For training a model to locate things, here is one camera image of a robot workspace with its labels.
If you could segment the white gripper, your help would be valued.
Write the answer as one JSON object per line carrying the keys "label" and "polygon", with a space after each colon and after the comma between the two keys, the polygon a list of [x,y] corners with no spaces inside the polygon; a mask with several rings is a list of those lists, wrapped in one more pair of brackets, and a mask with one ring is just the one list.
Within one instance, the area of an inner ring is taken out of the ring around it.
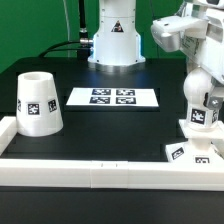
{"label": "white gripper", "polygon": [[214,77],[204,106],[220,109],[224,102],[224,0],[183,0],[174,15],[153,21],[151,33],[164,51],[180,50]]}

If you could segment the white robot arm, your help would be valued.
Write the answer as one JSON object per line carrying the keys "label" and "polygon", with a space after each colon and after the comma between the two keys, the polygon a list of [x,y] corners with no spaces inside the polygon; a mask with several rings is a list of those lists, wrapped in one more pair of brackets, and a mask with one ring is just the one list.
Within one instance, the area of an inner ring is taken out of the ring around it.
{"label": "white robot arm", "polygon": [[[89,65],[104,71],[125,71],[143,63],[141,37],[135,29],[136,0],[99,0],[100,25],[93,36]],[[183,0],[179,11],[151,26],[154,41],[166,52],[181,51],[189,68],[212,77],[204,105],[224,102],[224,0]]]}

